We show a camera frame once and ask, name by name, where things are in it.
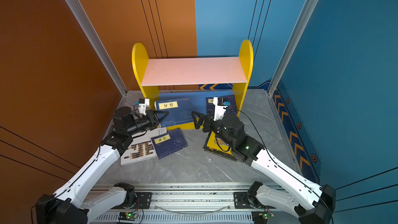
yellow label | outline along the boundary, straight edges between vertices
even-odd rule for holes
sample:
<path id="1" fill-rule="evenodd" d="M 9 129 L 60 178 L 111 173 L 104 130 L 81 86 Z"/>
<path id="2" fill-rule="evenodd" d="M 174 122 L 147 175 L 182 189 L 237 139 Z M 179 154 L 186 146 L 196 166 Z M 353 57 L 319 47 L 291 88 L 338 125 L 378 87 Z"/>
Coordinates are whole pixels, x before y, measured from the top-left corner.
<path id="1" fill-rule="evenodd" d="M 160 144 L 163 141 L 169 140 L 170 139 L 170 135 L 164 135 L 163 137 L 157 138 L 155 139 L 155 144 Z"/>
<path id="2" fill-rule="evenodd" d="M 167 103 L 159 103 L 159 110 L 174 108 L 174 107 L 178 107 L 178 104 L 176 101 L 167 102 Z"/>

dark blue book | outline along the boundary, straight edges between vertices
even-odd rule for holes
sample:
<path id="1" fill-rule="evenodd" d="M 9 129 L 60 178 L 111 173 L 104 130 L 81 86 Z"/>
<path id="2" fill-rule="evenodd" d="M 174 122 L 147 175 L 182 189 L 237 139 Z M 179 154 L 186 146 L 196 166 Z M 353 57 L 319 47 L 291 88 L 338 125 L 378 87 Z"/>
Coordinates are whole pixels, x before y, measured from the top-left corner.
<path id="1" fill-rule="evenodd" d="M 158 158 L 163 158 L 188 146 L 180 128 L 151 138 Z"/>
<path id="2" fill-rule="evenodd" d="M 229 105 L 225 109 L 225 113 L 234 113 L 238 114 L 238 108 L 236 107 L 236 100 L 235 100 L 235 95 L 226 95 L 226 96 L 221 96 L 223 98 L 227 98 L 227 101 L 229 102 Z M 211 98 L 206 98 L 206 114 L 214 114 L 214 109 L 215 106 L 213 105 L 213 97 Z"/>
<path id="3" fill-rule="evenodd" d="M 169 115 L 160 123 L 160 127 L 171 127 L 193 122 L 192 101 L 190 97 L 155 102 L 156 110 L 168 111 Z"/>

orange wall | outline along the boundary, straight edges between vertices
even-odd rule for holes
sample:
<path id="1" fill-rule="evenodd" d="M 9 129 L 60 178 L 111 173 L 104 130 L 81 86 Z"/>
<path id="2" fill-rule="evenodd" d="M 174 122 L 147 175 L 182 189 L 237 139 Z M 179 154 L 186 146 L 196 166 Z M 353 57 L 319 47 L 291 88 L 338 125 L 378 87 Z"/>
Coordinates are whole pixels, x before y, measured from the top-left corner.
<path id="1" fill-rule="evenodd" d="M 137 42 L 143 43 L 150 58 L 197 56 L 195 0 L 80 2 L 128 90 L 139 90 L 131 65 Z"/>
<path id="2" fill-rule="evenodd" d="M 77 165 L 0 128 L 0 223 L 24 224 L 94 153 L 121 96 L 65 0 L 0 2 L 0 126 Z"/>

book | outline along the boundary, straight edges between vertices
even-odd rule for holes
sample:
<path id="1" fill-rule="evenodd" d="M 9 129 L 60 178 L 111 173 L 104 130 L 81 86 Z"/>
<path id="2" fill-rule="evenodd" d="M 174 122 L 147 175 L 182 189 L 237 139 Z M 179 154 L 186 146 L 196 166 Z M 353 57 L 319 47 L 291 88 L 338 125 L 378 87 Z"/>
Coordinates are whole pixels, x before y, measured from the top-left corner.
<path id="1" fill-rule="evenodd" d="M 166 132 L 163 135 L 153 137 L 151 140 L 159 159 L 188 146 L 179 128 Z"/>
<path id="2" fill-rule="evenodd" d="M 155 102 L 156 110 L 168 111 L 169 115 L 160 123 L 160 127 L 171 127 L 193 122 L 190 97 Z"/>
<path id="3" fill-rule="evenodd" d="M 120 164 L 127 165 L 142 160 L 146 160 L 152 157 L 156 157 L 157 154 L 155 148 L 153 147 L 151 138 L 162 135 L 166 132 L 167 132 L 166 127 L 156 128 L 153 129 L 152 131 L 147 131 L 145 135 L 141 137 L 134 138 L 130 146 L 120 157 Z"/>
<path id="4" fill-rule="evenodd" d="M 225 113 L 234 113 L 238 114 L 238 108 L 236 107 L 236 100 L 235 100 L 235 95 L 226 95 L 226 96 L 220 96 L 223 98 L 227 98 L 227 101 L 229 102 L 229 106 L 226 107 Z M 213 97 L 207 97 L 206 98 L 206 114 L 214 114 L 214 109 L 215 106 L 213 105 Z"/>
<path id="5" fill-rule="evenodd" d="M 210 152 L 216 155 L 219 155 L 221 157 L 225 157 L 228 158 L 229 160 L 232 161 L 237 161 L 236 158 L 234 157 L 234 155 L 232 155 L 231 151 L 228 150 L 229 146 L 227 146 L 221 139 L 219 138 L 215 138 L 216 135 L 214 134 L 214 132 L 209 132 L 205 145 L 203 146 L 203 150 L 206 152 Z M 217 143 L 220 145 L 220 147 L 227 152 L 224 152 L 220 149 L 220 147 L 218 147 Z"/>

white book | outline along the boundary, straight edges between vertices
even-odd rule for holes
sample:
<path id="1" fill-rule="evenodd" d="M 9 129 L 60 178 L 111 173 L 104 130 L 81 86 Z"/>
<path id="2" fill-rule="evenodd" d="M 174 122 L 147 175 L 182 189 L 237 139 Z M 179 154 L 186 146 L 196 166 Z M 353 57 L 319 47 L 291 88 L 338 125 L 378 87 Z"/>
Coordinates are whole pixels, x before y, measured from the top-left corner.
<path id="1" fill-rule="evenodd" d="M 166 133 L 166 127 L 156 128 L 152 131 L 147 131 L 147 133 L 141 137 L 134 138 L 131 145 L 123 153 L 120 159 L 121 165 L 131 164 L 146 160 L 148 158 L 157 157 L 155 148 L 153 147 L 151 138 L 162 135 Z"/>

